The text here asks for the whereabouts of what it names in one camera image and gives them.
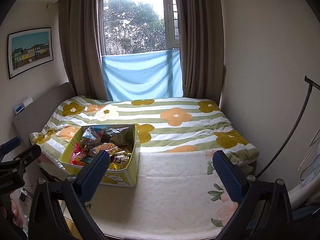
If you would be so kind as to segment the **person's left hand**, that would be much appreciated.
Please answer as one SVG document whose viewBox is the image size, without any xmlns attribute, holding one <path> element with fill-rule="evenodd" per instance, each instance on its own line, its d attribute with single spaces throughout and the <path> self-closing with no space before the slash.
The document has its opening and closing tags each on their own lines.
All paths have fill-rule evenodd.
<svg viewBox="0 0 320 240">
<path fill-rule="evenodd" d="M 23 228 L 23 218 L 19 212 L 18 206 L 12 198 L 10 199 L 10 201 L 11 201 L 11 213 L 13 215 L 12 221 L 16 226 Z M 6 218 L 7 217 L 6 209 L 3 206 L 1 206 L 0 211 L 1 211 L 2 216 L 4 218 Z"/>
</svg>

